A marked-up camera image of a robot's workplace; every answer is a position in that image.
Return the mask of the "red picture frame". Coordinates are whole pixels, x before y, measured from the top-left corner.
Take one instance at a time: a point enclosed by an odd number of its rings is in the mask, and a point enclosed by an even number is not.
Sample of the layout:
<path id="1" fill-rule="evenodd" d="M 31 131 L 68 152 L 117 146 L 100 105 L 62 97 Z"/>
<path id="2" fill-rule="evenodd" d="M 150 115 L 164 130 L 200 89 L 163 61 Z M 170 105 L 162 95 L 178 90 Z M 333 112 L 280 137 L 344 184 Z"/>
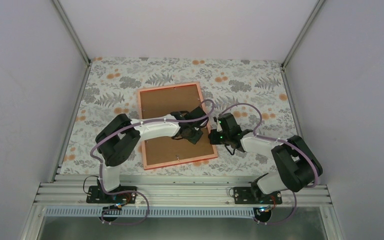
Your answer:
<path id="1" fill-rule="evenodd" d="M 139 126 L 143 168 L 152 170 L 175 165 L 206 161 L 218 157 L 208 135 L 210 125 L 187 129 L 186 123 L 176 121 L 174 113 L 191 113 L 207 108 L 198 82 L 141 88 L 137 91 L 139 120 L 151 123 Z"/>

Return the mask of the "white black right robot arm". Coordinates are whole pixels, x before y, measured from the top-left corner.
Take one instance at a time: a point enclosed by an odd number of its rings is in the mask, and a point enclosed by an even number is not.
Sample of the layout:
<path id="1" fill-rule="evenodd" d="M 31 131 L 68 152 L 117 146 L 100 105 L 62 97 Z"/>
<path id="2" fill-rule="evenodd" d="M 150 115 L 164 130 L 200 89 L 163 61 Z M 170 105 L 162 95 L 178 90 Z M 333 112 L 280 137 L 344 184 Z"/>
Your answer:
<path id="1" fill-rule="evenodd" d="M 258 135 L 250 129 L 241 129 L 231 113 L 215 117 L 214 121 L 216 128 L 211 129 L 208 136 L 212 145 L 223 145 L 231 155 L 254 153 L 274 160 L 276 171 L 266 173 L 250 184 L 254 202 L 262 204 L 280 191 L 297 193 L 318 184 L 323 168 L 300 136 L 283 140 Z"/>

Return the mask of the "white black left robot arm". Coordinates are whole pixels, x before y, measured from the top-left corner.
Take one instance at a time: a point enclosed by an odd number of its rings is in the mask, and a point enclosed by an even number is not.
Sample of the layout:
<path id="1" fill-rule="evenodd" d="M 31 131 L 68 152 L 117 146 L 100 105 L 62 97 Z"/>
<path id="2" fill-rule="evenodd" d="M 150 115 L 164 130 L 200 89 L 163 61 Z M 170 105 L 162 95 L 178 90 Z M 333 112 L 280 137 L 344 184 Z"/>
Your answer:
<path id="1" fill-rule="evenodd" d="M 99 196 L 111 203 L 119 197 L 121 165 L 140 142 L 170 137 L 196 144 L 203 136 L 209 114 L 200 106 L 192 111 L 175 111 L 167 115 L 134 119 L 116 116 L 95 138 L 90 156 L 99 160 Z"/>

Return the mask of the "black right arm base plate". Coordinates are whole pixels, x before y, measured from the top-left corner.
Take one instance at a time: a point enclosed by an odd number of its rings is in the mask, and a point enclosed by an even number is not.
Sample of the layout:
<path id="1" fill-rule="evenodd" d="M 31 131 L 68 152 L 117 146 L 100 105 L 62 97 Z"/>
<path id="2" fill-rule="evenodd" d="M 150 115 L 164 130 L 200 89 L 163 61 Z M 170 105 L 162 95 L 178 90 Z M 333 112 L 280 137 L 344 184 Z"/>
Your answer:
<path id="1" fill-rule="evenodd" d="M 280 191 L 265 194 L 258 187 L 239 187 L 233 189 L 234 202 L 237 205 L 273 205 L 282 204 Z"/>

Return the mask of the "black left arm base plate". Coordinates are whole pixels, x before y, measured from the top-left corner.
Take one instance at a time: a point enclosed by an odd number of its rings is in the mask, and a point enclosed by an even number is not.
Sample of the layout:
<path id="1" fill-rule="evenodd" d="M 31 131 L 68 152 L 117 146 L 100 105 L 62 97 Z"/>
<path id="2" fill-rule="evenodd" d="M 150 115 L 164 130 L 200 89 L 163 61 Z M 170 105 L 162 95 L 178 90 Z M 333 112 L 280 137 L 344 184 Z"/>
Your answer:
<path id="1" fill-rule="evenodd" d="M 86 203 L 88 204 L 134 204 L 136 202 L 136 194 L 131 193 L 108 195 L 98 186 L 90 186 L 88 189 Z"/>

